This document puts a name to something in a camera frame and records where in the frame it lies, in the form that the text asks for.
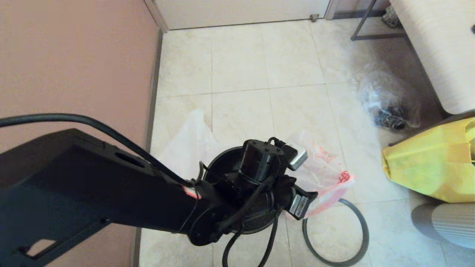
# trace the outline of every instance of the yellow bag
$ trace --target yellow bag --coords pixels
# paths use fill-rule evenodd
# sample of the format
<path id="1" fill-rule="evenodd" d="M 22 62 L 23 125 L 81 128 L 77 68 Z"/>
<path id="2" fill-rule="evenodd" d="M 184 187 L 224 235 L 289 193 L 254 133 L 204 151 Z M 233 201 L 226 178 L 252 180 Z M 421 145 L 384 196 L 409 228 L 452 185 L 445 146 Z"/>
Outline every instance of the yellow bag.
<path id="1" fill-rule="evenodd" d="M 431 128 L 383 150 L 387 177 L 450 203 L 475 201 L 475 118 Z"/>

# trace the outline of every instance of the white door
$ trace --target white door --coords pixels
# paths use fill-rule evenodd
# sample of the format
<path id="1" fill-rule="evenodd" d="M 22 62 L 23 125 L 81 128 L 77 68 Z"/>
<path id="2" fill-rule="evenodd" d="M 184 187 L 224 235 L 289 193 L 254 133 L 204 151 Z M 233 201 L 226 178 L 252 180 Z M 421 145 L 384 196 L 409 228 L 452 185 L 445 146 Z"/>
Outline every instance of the white door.
<path id="1" fill-rule="evenodd" d="M 169 29 L 308 19 L 330 0 L 155 0 Z"/>

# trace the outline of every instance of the black rubber ring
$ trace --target black rubber ring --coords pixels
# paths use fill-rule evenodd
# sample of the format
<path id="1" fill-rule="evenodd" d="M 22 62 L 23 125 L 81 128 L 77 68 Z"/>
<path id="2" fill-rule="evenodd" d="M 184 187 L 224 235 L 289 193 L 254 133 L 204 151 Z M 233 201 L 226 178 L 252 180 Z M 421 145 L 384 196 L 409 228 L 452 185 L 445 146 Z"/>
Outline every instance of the black rubber ring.
<path id="1" fill-rule="evenodd" d="M 360 220 L 361 229 L 363 230 L 363 241 L 361 242 L 360 250 L 358 251 L 358 253 L 356 253 L 354 257 L 342 262 L 335 262 L 335 261 L 329 261 L 327 259 L 324 259 L 315 251 L 315 249 L 312 247 L 312 244 L 310 243 L 310 240 L 308 239 L 307 219 L 304 219 L 302 222 L 302 231 L 304 232 L 304 239 L 305 239 L 305 243 L 307 244 L 307 247 L 310 249 L 312 254 L 314 254 L 315 257 L 317 257 L 319 260 L 321 260 L 322 262 L 330 266 L 336 266 L 336 267 L 352 266 L 358 263 L 366 254 L 366 251 L 368 251 L 368 245 L 370 244 L 370 232 L 368 230 L 368 224 L 366 223 L 366 220 L 364 219 L 363 214 L 355 205 L 351 204 L 350 202 L 344 199 L 340 199 L 339 202 L 350 207 L 350 209 L 356 214 L 356 216 Z"/>

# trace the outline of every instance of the sticker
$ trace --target sticker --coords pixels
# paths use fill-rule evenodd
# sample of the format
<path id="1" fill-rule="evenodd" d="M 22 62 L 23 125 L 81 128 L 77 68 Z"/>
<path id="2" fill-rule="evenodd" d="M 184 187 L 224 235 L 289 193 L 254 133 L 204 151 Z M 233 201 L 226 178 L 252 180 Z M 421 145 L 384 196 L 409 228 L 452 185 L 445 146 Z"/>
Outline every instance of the sticker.
<path id="1" fill-rule="evenodd" d="M 201 199 L 200 194 L 197 194 L 194 188 L 182 186 L 185 193 L 192 198 Z"/>
<path id="2" fill-rule="evenodd" d="M 302 214 L 302 211 L 304 210 L 305 205 L 307 204 L 307 201 L 308 201 L 308 198 L 302 196 L 302 198 L 300 199 L 300 203 L 298 204 L 297 210 L 295 211 L 295 215 L 297 217 L 300 217 L 300 215 Z"/>
<path id="3" fill-rule="evenodd" d="M 290 206 L 289 212 L 291 214 L 295 213 L 295 210 L 297 209 L 298 203 L 300 202 L 300 199 L 302 198 L 301 195 L 296 195 L 294 198 L 294 202 L 292 202 L 292 206 Z"/>

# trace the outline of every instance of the tile floor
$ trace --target tile floor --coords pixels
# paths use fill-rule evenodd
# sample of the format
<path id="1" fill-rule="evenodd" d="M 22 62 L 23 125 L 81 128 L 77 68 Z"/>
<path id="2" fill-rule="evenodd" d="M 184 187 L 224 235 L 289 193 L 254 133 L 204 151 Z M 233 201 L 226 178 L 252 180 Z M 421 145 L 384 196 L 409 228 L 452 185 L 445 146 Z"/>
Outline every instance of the tile floor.
<path id="1" fill-rule="evenodd" d="M 428 198 L 390 182 L 381 149 L 402 136 L 379 130 L 361 109 L 348 81 L 370 62 L 383 60 L 425 101 L 428 125 L 440 119 L 428 97 L 415 57 L 399 39 L 350 41 L 358 19 L 307 20 L 176 30 L 163 40 L 152 153 L 158 156 L 187 114 L 202 108 L 216 139 L 285 139 L 305 128 L 323 147 L 341 155 L 356 175 L 346 199 L 363 212 L 370 229 L 368 253 L 359 267 L 474 266 L 475 253 L 420 234 L 411 210 Z M 385 31 L 369 19 L 362 34 Z M 356 216 L 343 206 L 309 219 L 310 239 L 330 260 L 343 261 L 359 248 Z M 270 228 L 242 236 L 230 266 L 257 266 Z M 140 266 L 219 267 L 230 236 L 204 247 L 184 235 L 143 229 Z M 307 249 L 301 223 L 281 217 L 267 266 L 326 266 Z"/>

